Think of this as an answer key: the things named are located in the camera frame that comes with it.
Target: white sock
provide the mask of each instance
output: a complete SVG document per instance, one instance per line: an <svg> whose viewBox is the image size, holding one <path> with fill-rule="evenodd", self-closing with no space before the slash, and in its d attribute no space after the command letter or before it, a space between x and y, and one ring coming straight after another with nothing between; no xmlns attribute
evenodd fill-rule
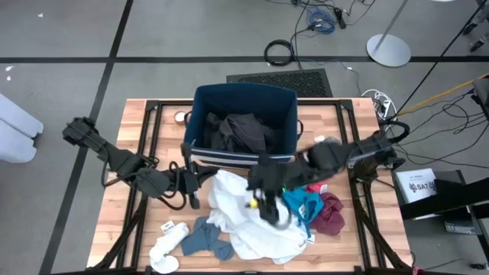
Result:
<svg viewBox="0 0 489 275"><path fill-rule="evenodd" d="M156 240L150 250L150 265L158 273L167 274L178 269L178 260L168 255L187 235L189 228L181 222L163 237Z"/></svg>

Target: blue laundry basket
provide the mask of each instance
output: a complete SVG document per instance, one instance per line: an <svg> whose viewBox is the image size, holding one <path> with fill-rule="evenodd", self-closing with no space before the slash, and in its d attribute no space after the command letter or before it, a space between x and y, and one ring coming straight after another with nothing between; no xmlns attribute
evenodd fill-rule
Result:
<svg viewBox="0 0 489 275"><path fill-rule="evenodd" d="M228 83L200 86L193 99L190 120L183 142L192 147L192 155L203 163L217 167L249 168L258 160L257 154L235 153L204 147L207 115L212 112L220 119L230 114L249 114L272 128L275 146L270 157L287 162L296 151L297 97L293 90L253 83Z"/></svg>

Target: butcher block tabletop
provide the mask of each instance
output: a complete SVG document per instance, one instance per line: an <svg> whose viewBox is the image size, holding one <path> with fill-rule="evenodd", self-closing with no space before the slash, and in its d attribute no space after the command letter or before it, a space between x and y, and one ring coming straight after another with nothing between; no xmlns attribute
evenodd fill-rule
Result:
<svg viewBox="0 0 489 275"><path fill-rule="evenodd" d="M379 130L372 101L371 99L351 100L354 106L360 139L367 138L374 131ZM118 148L128 149L132 152L137 151L146 104L146 99L127 100L117 138L116 146ZM178 111L188 112L190 109L190 105L163 107L156 149L156 157L160 159L158 164L159 170L168 169L170 161L173 160L180 166L184 165L180 153L180 144L183 142L185 126L178 125L174 121L174 115ZM341 140L334 106L299 105L298 111L299 119L304 124L304 133L299 139L297 149L314 144L314 137L320 135L325 137L332 136ZM352 141L348 113L346 111L343 112L348 139ZM145 155L149 153L154 116L155 112L152 112L144 149ZM390 184L393 183L388 170L378 170L378 173L380 176L379 180ZM355 222L355 211L352 205L350 184L346 170L328 179L327 183L328 192L337 195L344 206L341 214L345 220L345 227L338 235L328 236L313 230L316 236L314 244L307 244L307 248L302 254L282 265L274 264L269 258L241 260L236 254L231 260L223 261L214 257L212 251L200 251L190 256L183 256L181 247L177 246L170 254L175 256L180 262L178 271L353 271L354 266L363 266ZM149 251L155 245L157 238L163 235L160 229L162 224L169 220L172 220L175 224L185 222L192 232L196 218L209 215L211 210L207 202L209 186L210 181L208 180L198 191L197 194L201 207L197 210L191 209L190 205L187 204L184 209L174 211L166 207L162 202L149 198L138 263L139 270L144 270L150 264ZM105 189L87 267L97 264L105 256L107 251L110 250L120 235L124 224L129 189L129 186L123 182ZM358 191L360 194L363 193L361 185L358 185ZM381 234L401 259L405 263L410 264L412 262L410 247L407 242L403 219L400 214L394 189L374 181L371 186L371 194ZM170 199L169 202L173 205L179 205L181 197L176 196ZM371 263L375 267L377 266L377 258L374 242L368 230L365 229L365 231L367 232ZM229 240L228 234L222 233L220 239ZM128 241L125 266L128 266L131 262L133 244L134 232Z"/></svg>

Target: yellow cable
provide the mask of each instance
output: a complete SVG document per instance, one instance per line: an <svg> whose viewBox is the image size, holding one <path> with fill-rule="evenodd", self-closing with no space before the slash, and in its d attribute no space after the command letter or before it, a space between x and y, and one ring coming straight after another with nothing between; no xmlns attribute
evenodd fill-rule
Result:
<svg viewBox="0 0 489 275"><path fill-rule="evenodd" d="M484 77L487 77L487 76L489 76L489 73L486 73L486 74L484 74L484 75L482 75L482 76L479 76L478 78L479 78L479 79L483 79ZM467 82L465 82L465 83L463 83L463 84L461 84L461 85L456 86L455 88L451 88L450 90L448 90L448 91L446 91L446 92L442 92L441 94L438 94L438 95L435 95L435 96L433 96L433 97L430 97L429 99L427 99L427 100L425 100L425 101L422 101L422 102L420 102L420 103L418 103L418 104L414 105L413 107L408 108L407 110L403 110L403 111L399 112L399 114L397 114L397 116L399 116L399 115L404 115L404 114L406 114L407 112L412 112L412 111L414 111L414 110L418 109L419 107L421 107L421 106L425 105L425 104L426 104L426 103L428 103L428 102L431 102L431 101L433 101L433 100L435 100L435 99L438 99L438 98L441 98L441 97L443 97L443 96L445 96L445 95L449 95L449 94L451 94L451 93L453 93L453 92L456 92L456 91L457 91L457 90L459 90L459 89L462 89L462 88L464 88L464 87L466 87L466 86L471 85L473 81L474 81L474 80L467 81Z"/></svg>

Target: white towel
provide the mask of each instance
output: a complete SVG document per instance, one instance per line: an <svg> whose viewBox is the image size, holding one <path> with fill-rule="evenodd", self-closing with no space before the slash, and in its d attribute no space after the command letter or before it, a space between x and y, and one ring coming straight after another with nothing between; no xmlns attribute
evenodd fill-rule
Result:
<svg viewBox="0 0 489 275"><path fill-rule="evenodd" d="M175 225L171 231L156 240L150 250L150 265L158 273L168 274L178 269L178 260L168 255L187 235L189 228L186 223Z"/></svg>
<svg viewBox="0 0 489 275"><path fill-rule="evenodd" d="M209 204L213 210L208 223L230 234L236 254L243 260L271 258L275 264L285 264L306 248L307 234L292 217L290 226L279 230L260 218L258 209L247 209L253 198L247 191L248 181L233 173L220 170L212 179ZM287 222L288 211L277 200L280 224Z"/></svg>

